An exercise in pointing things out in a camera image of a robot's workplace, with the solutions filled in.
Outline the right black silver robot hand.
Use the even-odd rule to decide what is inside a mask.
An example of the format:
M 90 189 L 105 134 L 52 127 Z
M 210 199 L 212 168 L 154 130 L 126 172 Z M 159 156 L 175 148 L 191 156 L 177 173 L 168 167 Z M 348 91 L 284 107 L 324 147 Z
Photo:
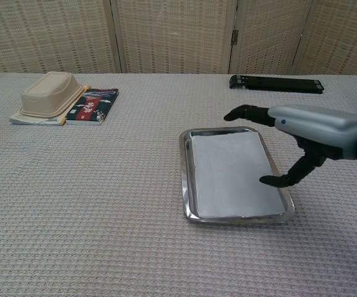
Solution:
M 223 118 L 245 119 L 275 127 L 295 138 L 304 155 L 281 176 L 267 175 L 260 182 L 273 187 L 298 184 L 327 159 L 357 160 L 357 114 L 309 105 L 280 105 L 270 108 L 241 105 Z

